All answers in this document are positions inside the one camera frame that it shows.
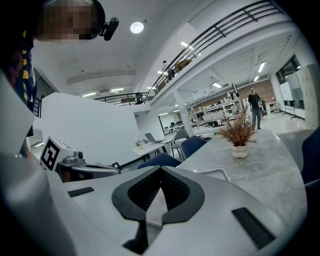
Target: black metal railing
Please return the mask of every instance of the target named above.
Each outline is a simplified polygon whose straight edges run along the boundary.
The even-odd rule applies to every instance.
[[[136,92],[136,93],[115,93],[111,96],[95,98],[96,101],[110,103],[119,106],[131,106],[150,103],[150,95],[148,92]]]
[[[238,9],[213,24],[197,36],[171,61],[151,86],[155,89],[149,91],[150,100],[170,82],[176,73],[183,70],[194,58],[197,58],[203,50],[218,40],[226,38],[228,34],[237,29],[252,22],[258,22],[261,18],[275,14],[283,14],[283,12],[269,0],[262,0]]]
[[[38,118],[41,118],[41,106],[42,106],[42,100],[39,98],[35,98],[33,114]]]

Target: blue chair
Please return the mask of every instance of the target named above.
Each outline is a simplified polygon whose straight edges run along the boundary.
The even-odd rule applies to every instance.
[[[144,163],[140,164],[137,168],[141,169],[148,166],[171,166],[171,167],[177,167],[180,165],[181,162],[174,157],[168,155],[167,153],[161,153],[157,156],[151,158],[148,161],[145,161]]]
[[[198,136],[192,136],[181,143],[181,151],[184,159],[190,157],[207,142]]]
[[[302,143],[304,184],[320,179],[320,127]]]

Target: dark pants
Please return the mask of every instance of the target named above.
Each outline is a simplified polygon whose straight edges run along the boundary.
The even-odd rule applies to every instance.
[[[252,109],[252,122],[256,123],[256,118],[258,119],[258,128],[260,128],[260,108]]]

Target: floor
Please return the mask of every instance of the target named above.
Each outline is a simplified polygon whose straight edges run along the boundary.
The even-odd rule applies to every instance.
[[[271,130],[276,135],[286,134],[286,133],[296,132],[296,131],[301,131],[301,130],[306,129],[305,121],[303,119],[300,119],[300,118],[291,119],[291,117],[293,117],[293,115],[290,115],[290,114],[283,115],[282,112],[267,115],[261,120],[260,127],[262,130],[264,130],[264,129]],[[193,132],[197,136],[201,135],[203,137],[213,137],[213,136],[215,136],[215,132],[217,130],[218,130],[218,128],[216,128],[216,127],[215,128],[212,128],[212,127],[207,128],[207,127],[200,126],[199,129],[198,129],[198,127],[193,128]],[[170,156],[173,156],[170,144],[167,144],[165,146],[165,149]],[[182,158],[179,156],[177,149],[174,149],[173,152],[174,152],[174,157],[176,159],[182,161]],[[143,160],[139,160],[137,162],[134,162],[134,163],[126,166],[125,168],[130,171],[134,171],[142,163],[143,163]]]

